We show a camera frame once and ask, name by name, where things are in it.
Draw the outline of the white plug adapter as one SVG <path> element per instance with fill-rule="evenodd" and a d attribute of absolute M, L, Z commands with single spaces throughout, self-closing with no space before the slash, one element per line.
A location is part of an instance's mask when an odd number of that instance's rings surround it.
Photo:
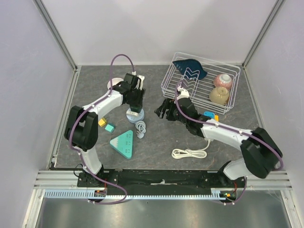
<path fill-rule="evenodd" d="M 127 111 L 126 114 L 132 115 L 132 116 L 138 116 L 137 112 Z"/>

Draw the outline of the teal triangular power strip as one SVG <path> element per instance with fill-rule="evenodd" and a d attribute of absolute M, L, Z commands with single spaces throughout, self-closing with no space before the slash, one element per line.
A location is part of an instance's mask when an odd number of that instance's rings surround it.
<path fill-rule="evenodd" d="M 128 130 L 125 133 L 110 140 L 110 145 L 119 154 L 126 159 L 131 159 L 133 154 L 133 131 Z"/>

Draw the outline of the dark green cube plug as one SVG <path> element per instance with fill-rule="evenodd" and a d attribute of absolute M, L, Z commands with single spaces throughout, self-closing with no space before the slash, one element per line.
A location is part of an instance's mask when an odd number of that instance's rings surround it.
<path fill-rule="evenodd" d="M 140 113 L 142 110 L 142 107 L 141 106 L 130 106 L 130 109 L 132 112 Z"/>

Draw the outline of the teal cube plug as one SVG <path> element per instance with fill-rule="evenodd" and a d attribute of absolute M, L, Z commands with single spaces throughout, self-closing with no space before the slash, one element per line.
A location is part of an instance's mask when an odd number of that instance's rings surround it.
<path fill-rule="evenodd" d="M 105 128 L 104 128 L 107 132 L 112 133 L 115 130 L 115 126 L 111 123 L 108 123 Z"/>

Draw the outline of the yellow cube plug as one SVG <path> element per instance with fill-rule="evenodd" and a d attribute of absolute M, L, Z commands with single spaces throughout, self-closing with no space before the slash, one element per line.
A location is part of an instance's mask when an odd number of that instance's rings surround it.
<path fill-rule="evenodd" d="M 99 125 L 100 127 L 106 126 L 106 125 L 107 125 L 107 120 L 106 120 L 104 117 L 102 117 L 102 118 L 98 121 L 98 125 Z"/>

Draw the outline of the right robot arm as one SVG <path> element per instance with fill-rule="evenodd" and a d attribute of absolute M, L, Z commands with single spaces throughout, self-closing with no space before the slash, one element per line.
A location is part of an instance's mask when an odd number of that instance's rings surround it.
<path fill-rule="evenodd" d="M 230 186 L 236 179 L 254 175 L 264 179 L 271 171 L 283 168 L 283 154 L 263 128 L 239 129 L 200 114 L 189 98 L 166 98 L 154 111 L 159 118 L 179 121 L 193 135 L 205 140 L 216 140 L 242 153 L 242 158 L 226 162 L 218 174 L 218 183 Z"/>

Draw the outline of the round light blue socket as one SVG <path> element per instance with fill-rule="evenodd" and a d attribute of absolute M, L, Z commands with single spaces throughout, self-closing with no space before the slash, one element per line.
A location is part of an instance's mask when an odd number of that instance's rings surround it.
<path fill-rule="evenodd" d="M 138 121 L 142 121 L 144 119 L 144 110 L 142 109 L 140 113 L 138 113 L 138 116 L 132 116 L 132 115 L 128 115 L 126 114 L 127 120 L 131 123 L 136 123 Z"/>

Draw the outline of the blue cube plug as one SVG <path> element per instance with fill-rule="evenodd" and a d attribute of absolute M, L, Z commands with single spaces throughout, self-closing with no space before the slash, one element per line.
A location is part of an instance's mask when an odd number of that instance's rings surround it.
<path fill-rule="evenodd" d="M 215 118 L 215 114 L 213 112 L 205 111 L 203 114 L 207 117 L 210 117 L 211 119 Z"/>

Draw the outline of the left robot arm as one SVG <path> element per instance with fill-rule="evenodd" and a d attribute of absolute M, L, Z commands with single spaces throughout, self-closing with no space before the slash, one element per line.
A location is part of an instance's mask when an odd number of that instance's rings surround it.
<path fill-rule="evenodd" d="M 130 114 L 138 117 L 143 109 L 145 77 L 127 73 L 124 79 L 100 98 L 83 107 L 73 106 L 69 112 L 64 137 L 69 141 L 71 149 L 79 154 L 84 170 L 89 173 L 88 182 L 99 187 L 104 182 L 100 172 L 103 165 L 96 152 L 98 139 L 98 122 L 115 108 L 127 104 Z"/>

